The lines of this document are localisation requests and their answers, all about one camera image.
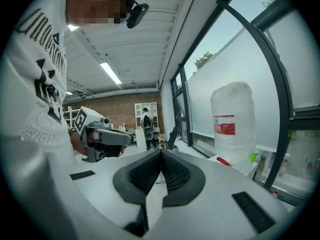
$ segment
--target window frame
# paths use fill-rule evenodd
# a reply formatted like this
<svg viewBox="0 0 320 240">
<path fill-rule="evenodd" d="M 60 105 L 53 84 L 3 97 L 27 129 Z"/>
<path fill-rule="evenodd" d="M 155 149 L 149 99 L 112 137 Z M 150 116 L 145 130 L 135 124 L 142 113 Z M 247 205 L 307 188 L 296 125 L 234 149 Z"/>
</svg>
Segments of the window frame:
<svg viewBox="0 0 320 240">
<path fill-rule="evenodd" d="M 262 53 L 265 56 L 266 61 L 269 64 L 276 89 L 278 94 L 279 102 L 279 113 L 280 113 L 280 129 L 279 129 L 279 139 L 277 145 L 277 151 L 274 158 L 274 162 L 271 168 L 271 171 L 265 182 L 260 182 L 263 187 L 269 191 L 272 191 L 274 186 L 273 183 L 277 177 L 277 174 L 281 168 L 282 160 L 286 154 L 289 141 L 287 138 L 288 130 L 320 130 L 320 106 L 307 107 L 302 109 L 293 109 L 293 100 L 291 95 L 291 89 L 289 86 L 289 80 L 287 78 L 286 68 L 281 62 L 277 51 L 274 49 L 272 43 L 269 41 L 268 37 L 264 34 L 264 30 L 271 27 L 273 24 L 281 20 L 284 16 L 291 13 L 293 10 L 296 10 L 294 5 L 290 0 L 276 0 L 268 8 L 266 8 L 262 13 L 260 13 L 255 19 L 251 22 L 247 21 L 240 13 L 235 9 L 229 6 L 231 0 L 217 0 L 217 7 L 213 10 L 201 31 L 198 33 L 197 37 L 193 41 L 189 50 L 185 54 L 183 60 L 178 66 L 177 71 L 172 78 L 172 85 L 177 90 L 176 77 L 180 73 L 182 90 L 178 90 L 175 93 L 173 89 L 172 98 L 176 98 L 181 92 L 183 93 L 184 106 L 186 111 L 186 123 L 187 123 L 187 144 L 188 146 L 194 148 L 199 153 L 205 157 L 211 157 L 206 154 L 207 152 L 201 150 L 198 146 L 193 144 L 192 136 L 192 122 L 191 122 L 191 112 L 189 110 L 190 101 L 188 99 L 188 83 L 186 78 L 186 72 L 184 65 L 196 50 L 202 39 L 206 36 L 209 29 L 216 22 L 218 17 L 222 14 L 224 10 L 227 10 L 231 13 L 242 25 L 244 28 L 251 34 L 255 42 L 260 47 Z M 297 205 L 301 202 L 300 197 L 296 198 L 294 194 L 286 193 L 284 199 L 290 200 L 290 203 Z"/>
</svg>

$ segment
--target person in background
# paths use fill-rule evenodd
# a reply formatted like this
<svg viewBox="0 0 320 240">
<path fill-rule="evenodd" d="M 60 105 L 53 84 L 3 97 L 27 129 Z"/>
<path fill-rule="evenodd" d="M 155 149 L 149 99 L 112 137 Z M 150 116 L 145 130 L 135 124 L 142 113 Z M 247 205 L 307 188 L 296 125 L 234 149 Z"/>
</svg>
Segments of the person in background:
<svg viewBox="0 0 320 240">
<path fill-rule="evenodd" d="M 141 116 L 140 124 L 142 128 L 145 128 L 147 126 L 153 125 L 153 117 L 149 114 L 148 109 L 146 107 L 143 108 L 143 114 Z M 150 143 L 153 145 L 155 142 L 155 138 L 153 137 L 152 140 L 145 139 L 146 143 L 146 150 L 150 150 Z"/>
</svg>

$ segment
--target bottle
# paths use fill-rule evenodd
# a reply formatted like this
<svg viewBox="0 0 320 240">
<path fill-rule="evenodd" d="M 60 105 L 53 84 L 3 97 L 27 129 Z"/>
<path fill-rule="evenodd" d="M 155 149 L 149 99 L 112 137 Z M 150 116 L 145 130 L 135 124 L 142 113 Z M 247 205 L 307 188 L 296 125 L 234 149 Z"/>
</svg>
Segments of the bottle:
<svg viewBox="0 0 320 240">
<path fill-rule="evenodd" d="M 267 156 L 264 153 L 262 153 L 260 161 L 259 161 L 258 166 L 257 166 L 257 171 L 260 174 L 263 172 L 263 170 L 265 168 L 266 159 L 267 159 Z"/>
<path fill-rule="evenodd" d="M 279 194 L 279 190 L 277 189 L 277 190 L 274 191 L 274 193 L 273 193 L 274 198 L 278 198 L 278 194 Z"/>
<path fill-rule="evenodd" d="M 287 167 L 288 167 L 288 160 L 285 159 L 283 161 L 283 164 L 282 164 L 280 170 L 279 170 L 279 176 L 280 177 L 282 177 L 285 174 Z"/>
</svg>

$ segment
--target red label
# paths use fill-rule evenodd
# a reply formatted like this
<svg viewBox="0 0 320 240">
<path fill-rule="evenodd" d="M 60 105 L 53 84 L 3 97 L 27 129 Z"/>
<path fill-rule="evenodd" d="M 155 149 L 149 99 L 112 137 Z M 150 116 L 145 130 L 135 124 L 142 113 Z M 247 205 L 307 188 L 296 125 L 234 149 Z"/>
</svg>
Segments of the red label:
<svg viewBox="0 0 320 240">
<path fill-rule="evenodd" d="M 217 134 L 236 135 L 236 126 L 234 123 L 214 124 L 214 131 Z"/>
</svg>

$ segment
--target person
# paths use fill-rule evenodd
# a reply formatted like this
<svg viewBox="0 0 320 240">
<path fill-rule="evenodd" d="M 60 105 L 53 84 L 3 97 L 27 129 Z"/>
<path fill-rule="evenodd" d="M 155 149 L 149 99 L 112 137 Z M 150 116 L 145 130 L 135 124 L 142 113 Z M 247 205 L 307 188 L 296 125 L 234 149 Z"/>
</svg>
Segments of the person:
<svg viewBox="0 0 320 240">
<path fill-rule="evenodd" d="M 64 32 L 68 25 L 120 23 L 134 1 L 34 0 L 16 24 L 0 61 L 0 135 L 36 142 L 64 165 L 75 165 L 74 150 L 85 155 L 86 149 L 63 117 Z M 94 141 L 89 132 L 88 144 Z"/>
<path fill-rule="evenodd" d="M 142 128 L 153 126 L 153 117 L 149 114 L 148 109 L 146 107 L 143 108 L 143 114 L 141 116 L 140 124 L 142 125 Z M 155 137 L 153 137 L 152 140 L 145 139 L 147 151 L 150 150 L 150 144 L 153 145 L 154 142 Z"/>
</svg>

